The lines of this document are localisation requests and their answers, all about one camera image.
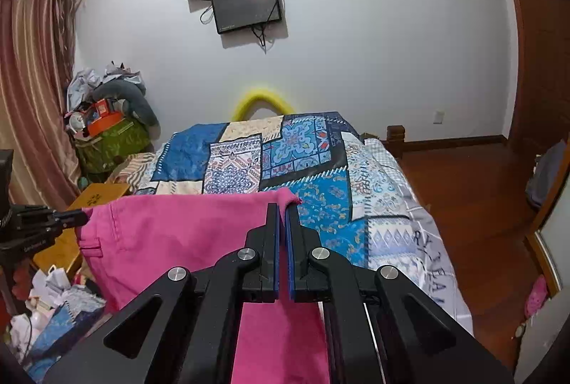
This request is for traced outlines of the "blue patchwork bed sheet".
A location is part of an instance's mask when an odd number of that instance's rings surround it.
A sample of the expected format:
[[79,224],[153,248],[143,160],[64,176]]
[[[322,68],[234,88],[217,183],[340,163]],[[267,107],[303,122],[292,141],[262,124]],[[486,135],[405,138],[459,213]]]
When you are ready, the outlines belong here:
[[136,194],[230,194],[287,188],[300,223],[354,265],[397,267],[466,330],[471,312],[435,220],[377,138],[336,112],[194,124],[143,159]]

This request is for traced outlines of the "wooden bed post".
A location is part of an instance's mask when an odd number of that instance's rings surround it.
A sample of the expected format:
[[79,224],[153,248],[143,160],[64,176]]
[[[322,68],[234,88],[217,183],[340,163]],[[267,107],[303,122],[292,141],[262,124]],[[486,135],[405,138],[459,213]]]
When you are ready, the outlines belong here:
[[384,146],[396,159],[401,159],[405,148],[406,129],[403,125],[389,125]]

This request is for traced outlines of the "wooden door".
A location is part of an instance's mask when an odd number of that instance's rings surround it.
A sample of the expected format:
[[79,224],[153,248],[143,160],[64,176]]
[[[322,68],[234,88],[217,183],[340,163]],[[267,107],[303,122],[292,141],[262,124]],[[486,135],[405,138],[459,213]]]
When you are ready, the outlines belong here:
[[509,145],[535,156],[569,135],[569,0],[514,0],[518,80]]

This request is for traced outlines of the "grey plush toy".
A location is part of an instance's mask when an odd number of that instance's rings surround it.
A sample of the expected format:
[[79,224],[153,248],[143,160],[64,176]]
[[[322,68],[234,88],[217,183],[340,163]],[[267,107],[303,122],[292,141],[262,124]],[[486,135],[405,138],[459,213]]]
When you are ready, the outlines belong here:
[[128,117],[136,118],[146,126],[157,126],[159,120],[154,110],[145,98],[140,86],[123,79],[113,79],[102,83],[92,91],[93,101],[112,98],[122,101],[124,113]]

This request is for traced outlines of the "yellow curved pillow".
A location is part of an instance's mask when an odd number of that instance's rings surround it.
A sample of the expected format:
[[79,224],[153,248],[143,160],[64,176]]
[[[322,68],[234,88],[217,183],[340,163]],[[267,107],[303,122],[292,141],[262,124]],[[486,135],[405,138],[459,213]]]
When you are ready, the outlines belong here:
[[293,106],[280,95],[266,89],[254,89],[240,99],[232,115],[232,121],[247,121],[259,108],[268,109],[277,115],[295,113]]

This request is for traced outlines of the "small black wall monitor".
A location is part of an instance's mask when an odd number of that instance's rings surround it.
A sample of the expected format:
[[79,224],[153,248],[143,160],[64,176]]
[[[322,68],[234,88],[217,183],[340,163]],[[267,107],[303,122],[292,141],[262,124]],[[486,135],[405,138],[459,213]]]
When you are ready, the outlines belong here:
[[218,34],[280,22],[280,0],[212,0]]

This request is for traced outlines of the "white wall socket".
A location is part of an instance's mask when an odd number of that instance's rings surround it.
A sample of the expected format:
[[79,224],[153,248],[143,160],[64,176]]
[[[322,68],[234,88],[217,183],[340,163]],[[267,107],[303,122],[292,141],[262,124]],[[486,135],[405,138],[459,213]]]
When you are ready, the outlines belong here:
[[433,118],[433,124],[442,124],[444,122],[444,112],[436,111]]

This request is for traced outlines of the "green patterned bag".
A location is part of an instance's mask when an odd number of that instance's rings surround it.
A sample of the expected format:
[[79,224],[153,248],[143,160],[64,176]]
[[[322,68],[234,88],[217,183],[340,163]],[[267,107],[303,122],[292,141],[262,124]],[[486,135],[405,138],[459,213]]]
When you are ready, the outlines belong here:
[[123,119],[89,139],[73,140],[82,170],[91,175],[110,174],[129,155],[151,144],[147,128],[136,119]]

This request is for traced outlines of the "striped pink curtain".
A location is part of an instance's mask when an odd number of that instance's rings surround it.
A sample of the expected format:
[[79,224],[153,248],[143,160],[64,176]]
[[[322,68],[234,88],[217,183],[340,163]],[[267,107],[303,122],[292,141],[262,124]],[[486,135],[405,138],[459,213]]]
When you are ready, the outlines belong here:
[[76,0],[1,0],[1,147],[14,153],[10,196],[64,209],[80,167],[65,131]]

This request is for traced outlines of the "white crumpled paper pile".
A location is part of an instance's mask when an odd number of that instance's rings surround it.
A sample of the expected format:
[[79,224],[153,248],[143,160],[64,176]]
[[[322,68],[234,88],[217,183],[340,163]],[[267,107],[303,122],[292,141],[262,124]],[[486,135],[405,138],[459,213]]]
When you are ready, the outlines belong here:
[[77,342],[76,326],[65,303],[72,284],[62,267],[38,270],[24,301],[24,313],[8,326],[8,347],[21,364],[66,353]]

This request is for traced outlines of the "pink pants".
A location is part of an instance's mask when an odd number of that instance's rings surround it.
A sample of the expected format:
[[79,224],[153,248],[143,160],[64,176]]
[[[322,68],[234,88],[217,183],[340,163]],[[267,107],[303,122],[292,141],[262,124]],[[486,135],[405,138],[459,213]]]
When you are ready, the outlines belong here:
[[[266,208],[300,199],[287,188],[219,195],[139,195],[86,209],[76,240],[107,301],[117,312],[174,266],[191,272],[240,249],[266,222]],[[296,303],[280,268],[279,297],[243,307],[235,383],[327,383],[327,344],[319,307]]]

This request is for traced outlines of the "orange box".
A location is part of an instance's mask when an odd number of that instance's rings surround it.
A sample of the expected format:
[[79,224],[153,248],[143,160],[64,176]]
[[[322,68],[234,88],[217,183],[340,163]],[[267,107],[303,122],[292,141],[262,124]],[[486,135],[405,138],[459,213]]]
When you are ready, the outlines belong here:
[[95,137],[101,134],[103,131],[112,128],[114,125],[119,124],[123,119],[124,116],[122,113],[112,112],[106,116],[96,119],[95,121],[91,121],[87,125],[89,135]]

